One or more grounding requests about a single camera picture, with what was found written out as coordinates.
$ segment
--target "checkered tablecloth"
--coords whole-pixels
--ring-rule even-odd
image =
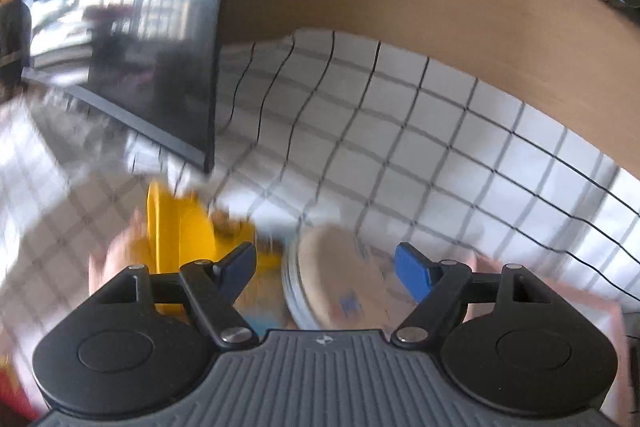
[[[216,122],[205,178],[62,95],[0,108],[0,320],[33,401],[35,344],[86,297],[89,253],[152,175],[271,232],[332,222],[388,253],[477,251],[640,309],[640,182],[437,60],[320,30],[226,48]]]

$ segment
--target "wooden table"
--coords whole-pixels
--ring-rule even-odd
[[[599,0],[225,0],[223,42],[314,26],[494,84],[640,177],[640,28]]]

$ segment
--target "monitor screen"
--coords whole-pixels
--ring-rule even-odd
[[[27,0],[31,74],[209,170],[220,0]]]

